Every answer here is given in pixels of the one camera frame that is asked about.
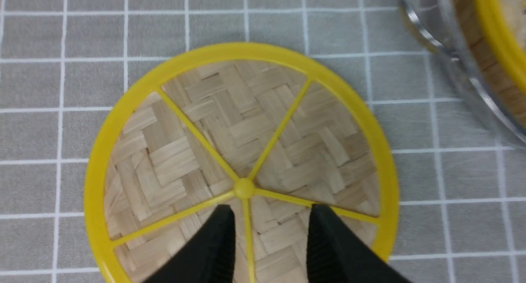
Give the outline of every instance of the yellow plastic rim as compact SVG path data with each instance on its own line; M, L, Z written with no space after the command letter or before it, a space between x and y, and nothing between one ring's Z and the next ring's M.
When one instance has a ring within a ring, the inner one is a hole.
M526 52L509 29L500 0L475 0L482 32L499 64L526 94Z
M270 143L267 145L255 167L249 174L248 178L250 179L253 179L256 176L257 170L259 169L258 167L261 167L261 164L263 164L266 155L270 152L272 145L277 141L280 130L284 128L284 124L286 124L288 119L292 116L295 107L299 105L302 96L301 93L306 92L311 82L317 81L325 86L327 90L331 91L332 94L334 94L349 109L362 129L376 162L380 186L380 215L379 217L372 217L335 207L333 207L333 210L335 210L337 214L343 216L374 223L378 230L372 245L372 250L380 258L387 260L395 243L398 225L398 180L395 164L387 140L385 140L385 136L383 135L383 131L372 113L370 113L368 107L360 99L360 96L358 96L345 81L332 71L299 53L265 44L226 43L189 51L154 68L144 77L139 79L139 81L137 81L137 83L135 83L135 85L131 87L122 98L120 98L100 128L87 166L84 190L84 212L88 240L90 241L95 261L97 262L105 280L109 283L131 282L115 256L113 249L116 246L188 216L193 212L197 212L203 208L234 197L235 192L229 191L117 240L110 240L107 233L103 200L106 169L111 156L111 150L128 117L146 98L146 96L152 92L159 92L163 100L165 100L176 115L187 125L188 129L196 135L197 139L201 141L203 146L212 154L212 156L218 160L227 174L229 174L233 180L239 180L239 177L228 166L225 160L223 160L213 147L207 143L206 139L186 118L184 113L182 113L182 111L180 111L180 109L178 109L178 107L161 90L161 86L165 82L192 68L212 62L222 62L227 60L260 60L264 62L273 62L300 71L307 76L307 82L296 98L295 103L287 112L287 115L281 122L280 126L278 126ZM259 188L255 189L254 194L307 207L312 206L314 203L309 200L274 193ZM255 283L254 255L251 245L251 222L248 199L242 199L242 204L246 221L245 230L247 238L247 259L249 263L249 281Z

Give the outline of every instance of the yellow hub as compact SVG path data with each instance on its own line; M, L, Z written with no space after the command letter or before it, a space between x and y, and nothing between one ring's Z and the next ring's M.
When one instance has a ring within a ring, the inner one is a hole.
M239 178L239 180L233 184L233 191L240 199L250 199L254 195L255 190L256 187L254 183L248 178Z

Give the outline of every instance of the gray cutting mat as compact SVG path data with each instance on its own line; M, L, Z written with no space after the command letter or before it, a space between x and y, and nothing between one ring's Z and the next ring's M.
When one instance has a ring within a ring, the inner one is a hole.
M526 283L526 155L473 120L395 0L1 3L0 282L102 282L82 192L107 112L169 57L250 40L319 60L374 110L400 175L395 268L416 283Z

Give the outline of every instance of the bamboo steamer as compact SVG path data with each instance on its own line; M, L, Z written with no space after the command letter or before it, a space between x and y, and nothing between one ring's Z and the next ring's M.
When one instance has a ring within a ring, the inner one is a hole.
M526 0L454 0L454 7L490 89L526 128Z
M356 93L298 53L221 44L160 65L95 141L86 229L109 283L140 283L216 204L235 214L236 283L307 282L310 206L332 206L384 260L398 221L387 141Z

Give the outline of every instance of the woven bamboo mat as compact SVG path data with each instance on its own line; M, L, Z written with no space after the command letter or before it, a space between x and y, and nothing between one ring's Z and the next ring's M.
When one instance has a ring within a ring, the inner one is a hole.
M163 85L239 177L246 177L293 104L306 77L265 62L207 64ZM258 187L378 216L376 165L349 111L312 83L255 178ZM218 162L156 93L124 125L106 174L104 208L117 239L233 189ZM252 233L259 283L306 282L309 210L254 196ZM235 282L248 282L244 220L235 212ZM205 208L116 248L122 267L141 282L188 241L211 214ZM376 226L343 217L367 244Z

